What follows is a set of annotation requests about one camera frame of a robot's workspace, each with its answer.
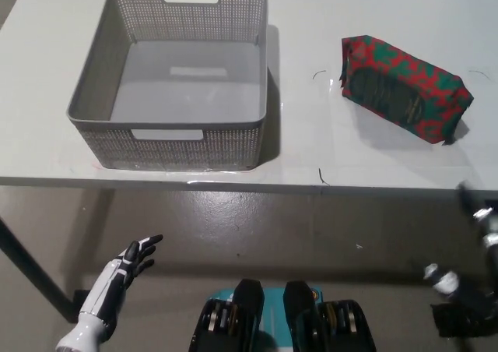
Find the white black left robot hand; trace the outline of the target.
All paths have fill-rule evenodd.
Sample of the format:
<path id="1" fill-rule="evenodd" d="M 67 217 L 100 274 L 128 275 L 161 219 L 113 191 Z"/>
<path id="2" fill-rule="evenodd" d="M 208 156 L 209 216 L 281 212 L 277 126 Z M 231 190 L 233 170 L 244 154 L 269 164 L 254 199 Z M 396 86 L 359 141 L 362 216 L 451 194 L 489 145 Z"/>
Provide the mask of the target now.
<path id="1" fill-rule="evenodd" d="M 107 332 L 115 327 L 128 288 L 137 276 L 154 265 L 154 260 L 148 257 L 162 240 L 163 235 L 158 234 L 133 241 L 110 260 L 83 302 L 79 319 L 83 316 L 97 319 Z"/>

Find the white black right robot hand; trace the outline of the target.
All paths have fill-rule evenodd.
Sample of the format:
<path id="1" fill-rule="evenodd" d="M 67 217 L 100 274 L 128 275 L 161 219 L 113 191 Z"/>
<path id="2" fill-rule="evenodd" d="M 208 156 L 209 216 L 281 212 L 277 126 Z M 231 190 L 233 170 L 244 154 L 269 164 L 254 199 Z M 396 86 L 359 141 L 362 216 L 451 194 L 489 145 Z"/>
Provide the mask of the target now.
<path id="1" fill-rule="evenodd" d="M 463 214 L 477 231 L 492 292 L 483 293 L 455 271 L 443 269 L 436 263 L 430 263 L 424 268 L 424 280 L 430 282 L 432 288 L 447 299 L 484 314 L 491 312 L 497 303 L 497 210 L 478 198 L 475 190 L 466 182 L 457 186 L 456 196 Z"/>

